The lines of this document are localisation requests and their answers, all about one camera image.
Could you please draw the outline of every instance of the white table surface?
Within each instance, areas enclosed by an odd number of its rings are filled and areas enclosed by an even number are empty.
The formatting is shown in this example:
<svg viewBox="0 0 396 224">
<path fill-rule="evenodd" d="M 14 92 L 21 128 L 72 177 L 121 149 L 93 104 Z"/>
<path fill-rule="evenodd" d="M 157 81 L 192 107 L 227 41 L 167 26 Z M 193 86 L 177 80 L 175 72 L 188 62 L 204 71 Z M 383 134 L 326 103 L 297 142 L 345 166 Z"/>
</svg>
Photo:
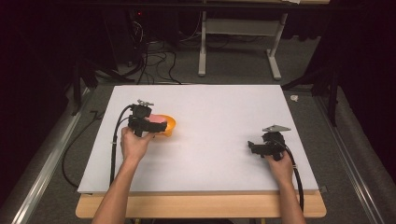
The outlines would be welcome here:
<svg viewBox="0 0 396 224">
<path fill-rule="evenodd" d="M 154 103 L 152 114 L 171 116 L 177 125 L 171 137 L 156 136 L 150 142 L 131 192 L 278 190 L 266 160 L 248 147 L 248 141 L 262 144 L 262 129 L 274 124 L 291 128 L 282 134 L 304 190 L 318 190 L 280 86 L 166 85 L 114 88 L 78 192 L 108 190 L 115 125 L 122 109 L 138 99 Z M 120 129 L 116 173 L 121 163 Z"/>
</svg>

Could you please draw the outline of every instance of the black cable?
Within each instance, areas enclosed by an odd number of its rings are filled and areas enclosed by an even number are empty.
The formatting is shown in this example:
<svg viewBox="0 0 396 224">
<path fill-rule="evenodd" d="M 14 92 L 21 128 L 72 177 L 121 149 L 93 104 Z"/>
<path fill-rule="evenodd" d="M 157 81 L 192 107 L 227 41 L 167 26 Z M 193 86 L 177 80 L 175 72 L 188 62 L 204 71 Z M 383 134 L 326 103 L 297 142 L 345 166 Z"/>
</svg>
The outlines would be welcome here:
<svg viewBox="0 0 396 224">
<path fill-rule="evenodd" d="M 120 75 L 118 72 L 113 71 L 112 69 L 105 68 L 104 66 L 100 65 L 99 63 L 95 63 L 94 61 L 90 61 L 88 59 L 84 59 L 84 63 L 89 66 L 93 71 L 94 70 L 100 70 L 104 72 L 105 74 L 115 78 L 118 81 L 122 82 L 134 82 L 134 79 L 129 79 L 127 77 L 124 77 Z"/>
<path fill-rule="evenodd" d="M 149 51 L 149 46 L 146 46 L 146 56 L 145 56 L 145 59 L 143 59 L 145 62 L 144 62 L 144 65 L 143 65 L 143 68 L 142 68 L 142 72 L 141 72 L 141 74 L 139 76 L 139 79 L 137 80 L 136 85 L 140 84 L 140 80 L 142 79 L 142 76 L 145 74 L 146 68 L 148 66 L 148 58 L 149 58 L 148 51 Z"/>
<path fill-rule="evenodd" d="M 155 54 L 154 54 L 154 55 L 149 55 L 149 57 L 157 57 L 157 58 L 160 58 L 160 60 L 159 60 L 158 62 L 152 63 L 152 64 L 148 64 L 148 66 L 154 66 L 154 65 L 157 65 L 157 64 L 159 64 L 159 63 L 165 62 L 166 54 L 165 54 L 164 57 L 161 57 L 160 55 L 155 55 Z"/>
<path fill-rule="evenodd" d="M 78 188 L 78 184 L 74 183 L 66 174 L 66 170 L 64 167 L 64 163 L 66 160 L 66 155 L 67 152 L 69 151 L 69 149 L 71 148 L 71 146 L 73 146 L 73 144 L 78 140 L 78 138 L 97 120 L 102 119 L 102 116 L 105 114 L 105 111 L 100 113 L 99 115 L 96 113 L 95 116 L 93 117 L 93 120 L 87 124 L 82 130 L 81 132 L 78 133 L 78 135 L 70 142 L 69 146 L 66 148 L 66 150 L 64 151 L 63 157 L 62 157 L 62 174 L 64 175 L 64 179 L 73 187 L 75 187 L 76 189 Z"/>
<path fill-rule="evenodd" d="M 264 38 L 263 35 L 255 35 L 253 36 L 252 39 L 250 40 L 242 40 L 242 39 L 238 39 L 236 37 L 238 37 L 240 35 L 229 35 L 227 38 L 229 38 L 230 40 L 234 41 L 234 42 L 242 42 L 242 43 L 252 43 L 252 42 L 256 42 L 258 41 L 258 39 L 261 37 L 262 39 Z"/>
<path fill-rule="evenodd" d="M 148 72 L 145 72 L 145 74 L 146 74 L 146 79 L 147 79 L 148 84 L 154 85 L 154 81 L 155 81 L 154 76 Z"/>
<path fill-rule="evenodd" d="M 225 37 L 223 37 L 223 35 L 211 35 L 210 37 L 212 37 L 212 39 L 215 39 L 214 37 L 222 37 L 223 39 L 225 38 Z M 206 43 L 206 46 L 209 48 L 209 49 L 223 49 L 223 48 L 225 48 L 228 44 L 230 43 L 230 39 L 229 38 L 225 38 L 225 43 L 223 43 L 221 46 L 219 46 L 219 47 L 212 47 L 212 46 L 210 46 L 210 44 L 208 44 L 208 43 Z"/>
<path fill-rule="evenodd" d="M 157 56 L 157 55 L 155 55 L 155 54 L 160 54 L 160 53 L 162 53 L 162 54 L 164 55 L 164 57 L 163 57 L 162 60 L 160 60 L 159 62 L 155 63 L 155 64 L 156 64 L 156 71 L 157 71 L 158 76 L 159 76 L 160 78 L 162 78 L 162 79 L 165 79 L 165 80 L 168 80 L 168 81 L 173 81 L 173 82 L 176 82 L 177 84 L 181 85 L 181 82 L 178 81 L 177 79 L 173 78 L 173 77 L 172 77 L 172 74 L 171 74 L 172 70 L 174 69 L 174 67 L 175 67 L 175 65 L 176 65 L 177 55 L 176 55 L 173 51 L 157 51 L 157 52 L 151 52 L 151 54 L 153 54 L 152 56 Z M 174 59 L 173 59 L 172 66 L 171 66 L 170 69 L 168 70 L 168 76 L 169 76 L 169 78 L 161 76 L 161 74 L 160 74 L 160 72 L 159 72 L 159 70 L 158 70 L 159 65 L 160 65 L 161 63 L 164 63 L 164 62 L 166 61 L 166 58 L 167 58 L 167 54 L 166 54 L 166 53 L 171 53 L 171 54 L 174 55 Z"/>
<path fill-rule="evenodd" d="M 121 125 L 121 123 L 125 120 L 121 120 L 123 114 L 125 113 L 125 111 L 129 108 L 132 108 L 131 105 L 127 105 L 122 112 L 120 113 L 120 117 L 117 120 L 117 124 L 116 124 L 116 129 L 114 130 L 114 135 L 113 135 L 113 142 L 112 142 L 112 149 L 111 149 L 111 168 L 110 168 L 110 185 L 111 183 L 113 183 L 114 180 L 114 175 L 115 175 L 115 170 L 116 170 L 116 153 L 117 153 L 117 132 L 119 130 L 119 127 Z"/>
<path fill-rule="evenodd" d="M 304 211 L 304 191 L 303 191 L 303 183 L 301 182 L 301 178 L 300 178 L 300 173 L 298 172 L 297 169 L 297 164 L 294 160 L 293 154 L 291 153 L 289 147 L 286 144 L 282 144 L 278 141 L 276 141 L 275 139 L 272 139 L 272 141 L 277 142 L 278 144 L 280 144 L 283 148 L 286 149 L 286 152 L 288 152 L 289 156 L 290 156 L 290 160 L 291 160 L 291 165 L 293 166 L 293 171 L 294 171 L 294 175 L 296 176 L 296 180 L 297 180 L 297 188 L 298 188 L 298 193 L 300 195 L 300 207 L 301 210 Z"/>
<path fill-rule="evenodd" d="M 137 61 L 137 65 L 136 65 L 136 67 L 135 67 L 133 70 L 131 70 L 131 71 L 129 71 L 129 72 L 127 72 L 127 73 L 125 73 L 125 74 L 123 74 L 123 75 L 121 75 L 121 76 L 122 76 L 122 77 L 128 77 L 128 76 L 131 76 L 131 75 L 133 75 L 133 74 L 136 74 L 137 71 L 139 71 L 140 69 L 142 69 L 143 66 L 144 66 L 144 60 L 143 60 L 143 57 L 141 57 L 141 58 L 139 59 L 139 61 Z"/>
<path fill-rule="evenodd" d="M 201 36 L 201 35 L 197 35 L 196 33 L 198 32 L 198 29 L 199 29 L 199 27 L 200 27 L 202 16 L 203 16 L 203 15 L 202 15 L 202 12 L 200 12 L 200 13 L 199 13 L 199 17 L 198 17 L 197 25 L 195 26 L 195 30 L 193 31 L 192 35 L 190 35 L 189 37 L 187 37 L 187 38 L 185 38 L 185 39 L 179 40 L 179 41 L 178 41 L 179 43 L 183 43 L 184 41 L 188 41 L 188 40 L 194 39 L 194 38 L 196 38 L 196 37 L 198 37 L 198 36 Z"/>
<path fill-rule="evenodd" d="M 149 41 L 148 43 L 147 43 L 147 45 L 150 45 L 150 46 L 152 46 L 152 45 L 155 45 L 155 44 L 158 44 L 158 43 L 161 43 L 161 46 L 159 47 L 159 48 L 157 48 L 157 49 L 152 49 L 152 50 L 150 50 L 149 52 L 151 52 L 151 51 L 158 51 L 158 50 L 161 50 L 161 49 L 164 49 L 165 48 L 165 41 L 163 41 L 163 40 L 152 40 L 152 41 Z"/>
</svg>

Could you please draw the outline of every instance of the white stand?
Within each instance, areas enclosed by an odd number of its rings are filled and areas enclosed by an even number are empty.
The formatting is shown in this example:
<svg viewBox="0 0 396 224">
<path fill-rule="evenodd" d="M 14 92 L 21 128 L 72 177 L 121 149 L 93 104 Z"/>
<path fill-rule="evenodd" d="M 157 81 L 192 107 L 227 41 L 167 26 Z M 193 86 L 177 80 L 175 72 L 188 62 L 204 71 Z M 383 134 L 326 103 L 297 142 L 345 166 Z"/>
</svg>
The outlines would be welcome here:
<svg viewBox="0 0 396 224">
<path fill-rule="evenodd" d="M 206 12 L 202 12 L 201 50 L 199 55 L 198 76 L 206 74 L 206 34 L 227 35 L 268 35 L 274 36 L 274 45 L 267 50 L 268 61 L 273 77 L 280 80 L 281 75 L 276 63 L 275 53 L 286 24 L 287 13 L 282 14 L 280 21 L 240 21 L 224 19 L 207 19 Z"/>
</svg>

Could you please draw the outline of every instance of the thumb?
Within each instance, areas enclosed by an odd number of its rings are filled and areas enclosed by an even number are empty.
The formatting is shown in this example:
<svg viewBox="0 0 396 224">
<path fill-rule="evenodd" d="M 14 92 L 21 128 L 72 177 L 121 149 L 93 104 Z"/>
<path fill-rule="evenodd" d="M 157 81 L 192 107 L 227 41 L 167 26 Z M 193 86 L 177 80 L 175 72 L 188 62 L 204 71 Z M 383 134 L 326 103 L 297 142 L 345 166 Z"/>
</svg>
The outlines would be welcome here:
<svg viewBox="0 0 396 224">
<path fill-rule="evenodd" d="M 265 158 L 266 160 L 268 160 L 269 162 L 275 161 L 273 156 L 266 155 L 266 156 L 264 156 L 264 158 Z"/>
<path fill-rule="evenodd" d="M 147 134 L 143 137 L 143 139 L 144 139 L 145 141 L 149 142 L 149 140 L 151 140 L 152 138 L 154 138 L 154 136 L 155 136 L 155 133 L 147 133 Z"/>
</svg>

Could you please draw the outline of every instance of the forearm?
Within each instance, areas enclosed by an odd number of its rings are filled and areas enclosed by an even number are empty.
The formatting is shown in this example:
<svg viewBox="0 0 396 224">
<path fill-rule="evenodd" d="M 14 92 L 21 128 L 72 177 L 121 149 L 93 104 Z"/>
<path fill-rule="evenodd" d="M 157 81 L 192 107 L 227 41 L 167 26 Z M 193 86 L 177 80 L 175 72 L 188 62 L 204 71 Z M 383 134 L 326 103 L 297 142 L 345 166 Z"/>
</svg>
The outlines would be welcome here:
<svg viewBox="0 0 396 224">
<path fill-rule="evenodd" d="M 128 194 L 138 162 L 124 162 L 102 200 L 92 223 L 123 223 Z"/>
<path fill-rule="evenodd" d="M 280 215 L 282 224 L 305 223 L 305 218 L 291 182 L 280 183 Z"/>
</svg>

